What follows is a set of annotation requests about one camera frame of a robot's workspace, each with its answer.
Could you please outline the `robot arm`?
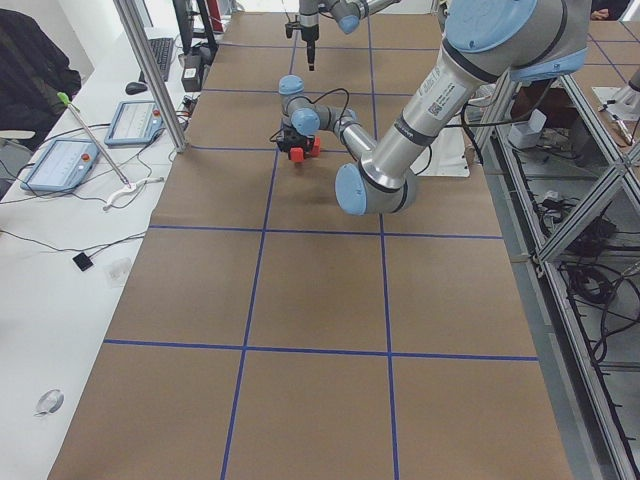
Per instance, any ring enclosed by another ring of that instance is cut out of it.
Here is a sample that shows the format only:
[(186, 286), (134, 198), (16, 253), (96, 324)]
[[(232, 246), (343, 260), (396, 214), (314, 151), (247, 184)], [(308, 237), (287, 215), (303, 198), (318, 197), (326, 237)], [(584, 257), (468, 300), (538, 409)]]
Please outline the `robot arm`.
[(317, 1), (304, 0), (298, 2), (298, 12), (285, 23), (285, 35), (291, 39), (294, 31), (298, 31), (306, 45), (307, 66), (315, 70), (316, 42), (320, 38), (319, 18), (326, 13), (338, 25), (344, 34), (353, 33), (360, 23), (387, 7), (396, 4), (395, 0), (380, 1)]
[(335, 180), (343, 211), (399, 212), (416, 196), (412, 165), (480, 86), (503, 73), (539, 81), (584, 65), (590, 11), (588, 1), (453, 1), (436, 65), (380, 140), (348, 109), (312, 103), (295, 75), (278, 85), (284, 123), (304, 137), (329, 130), (350, 151)]

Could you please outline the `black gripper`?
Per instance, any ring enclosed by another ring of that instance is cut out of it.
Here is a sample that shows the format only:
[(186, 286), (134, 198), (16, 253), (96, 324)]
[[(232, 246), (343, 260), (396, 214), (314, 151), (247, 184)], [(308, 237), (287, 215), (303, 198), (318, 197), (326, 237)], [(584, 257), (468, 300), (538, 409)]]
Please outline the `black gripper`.
[(316, 41), (319, 39), (319, 14), (296, 15), (295, 19), (285, 24), (285, 35), (291, 39), (294, 31), (300, 31), (306, 41), (306, 56), (309, 71), (315, 70)]
[(272, 135), (272, 142), (285, 153), (293, 148), (300, 148), (304, 153), (310, 153), (314, 148), (315, 140), (314, 136), (302, 135), (286, 122), (282, 122), (280, 128)]

